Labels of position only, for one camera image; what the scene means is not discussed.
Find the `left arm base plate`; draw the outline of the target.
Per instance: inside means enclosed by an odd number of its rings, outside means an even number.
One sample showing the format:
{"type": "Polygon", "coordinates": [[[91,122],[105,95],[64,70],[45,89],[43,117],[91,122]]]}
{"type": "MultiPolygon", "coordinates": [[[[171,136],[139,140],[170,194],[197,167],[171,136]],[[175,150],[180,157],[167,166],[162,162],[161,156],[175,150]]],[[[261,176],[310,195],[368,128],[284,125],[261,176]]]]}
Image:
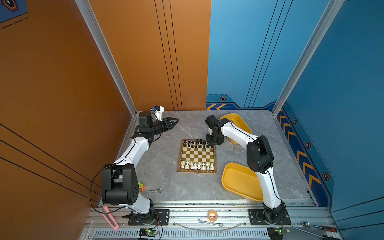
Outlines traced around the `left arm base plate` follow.
{"type": "Polygon", "coordinates": [[[161,224],[167,226],[170,219],[169,209],[155,209],[153,216],[150,214],[131,214],[128,220],[129,226],[155,226],[161,224]]]}

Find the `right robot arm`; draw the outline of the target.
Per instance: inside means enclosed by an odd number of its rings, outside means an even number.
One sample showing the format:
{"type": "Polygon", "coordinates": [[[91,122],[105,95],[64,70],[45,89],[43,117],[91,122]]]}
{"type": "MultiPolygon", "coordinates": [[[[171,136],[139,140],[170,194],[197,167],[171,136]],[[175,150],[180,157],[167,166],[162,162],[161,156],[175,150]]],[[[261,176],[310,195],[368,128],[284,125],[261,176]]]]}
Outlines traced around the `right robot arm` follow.
{"type": "Polygon", "coordinates": [[[225,137],[234,140],[247,152],[247,165],[256,173],[263,194],[263,208],[266,221],[270,224],[290,225],[291,219],[287,205],[281,199],[274,178],[274,155],[265,136],[255,136],[235,126],[223,118],[218,120],[214,115],[205,120],[210,133],[206,135],[207,143],[221,145],[225,137]]]}

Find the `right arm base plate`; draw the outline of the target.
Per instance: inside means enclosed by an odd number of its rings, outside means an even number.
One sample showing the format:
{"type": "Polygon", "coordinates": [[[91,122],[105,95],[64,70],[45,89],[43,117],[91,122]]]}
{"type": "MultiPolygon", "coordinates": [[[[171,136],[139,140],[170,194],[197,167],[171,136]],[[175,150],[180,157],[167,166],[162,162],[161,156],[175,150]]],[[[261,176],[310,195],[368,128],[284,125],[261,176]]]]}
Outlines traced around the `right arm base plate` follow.
{"type": "Polygon", "coordinates": [[[276,222],[272,223],[267,220],[267,217],[265,216],[265,211],[262,209],[249,209],[249,220],[252,226],[289,226],[292,224],[291,218],[288,215],[288,213],[282,214],[280,217],[277,218],[276,222]]]}

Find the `wooden chess board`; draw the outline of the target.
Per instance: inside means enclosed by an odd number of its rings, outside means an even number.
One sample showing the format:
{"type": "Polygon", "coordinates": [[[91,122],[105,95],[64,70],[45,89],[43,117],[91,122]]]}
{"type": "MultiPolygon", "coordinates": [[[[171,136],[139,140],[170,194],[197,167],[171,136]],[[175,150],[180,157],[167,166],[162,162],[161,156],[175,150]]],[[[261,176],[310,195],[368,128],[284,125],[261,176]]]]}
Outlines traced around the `wooden chess board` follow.
{"type": "Polygon", "coordinates": [[[216,174],[216,146],[203,139],[182,139],[177,172],[216,174]]]}

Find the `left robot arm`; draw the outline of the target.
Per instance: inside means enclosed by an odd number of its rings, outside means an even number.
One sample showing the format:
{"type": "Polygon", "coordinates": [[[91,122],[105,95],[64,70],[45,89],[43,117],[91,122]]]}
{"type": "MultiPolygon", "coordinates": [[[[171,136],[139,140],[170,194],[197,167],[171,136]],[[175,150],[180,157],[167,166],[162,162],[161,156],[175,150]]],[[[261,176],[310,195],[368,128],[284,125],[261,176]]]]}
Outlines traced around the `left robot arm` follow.
{"type": "Polygon", "coordinates": [[[102,175],[102,201],[104,204],[130,209],[139,221],[149,225],[155,220],[155,206],[139,191],[136,166],[155,136],[173,129],[179,119],[162,118],[156,108],[139,113],[139,124],[135,127],[131,142],[124,153],[111,165],[105,165],[102,175]]]}

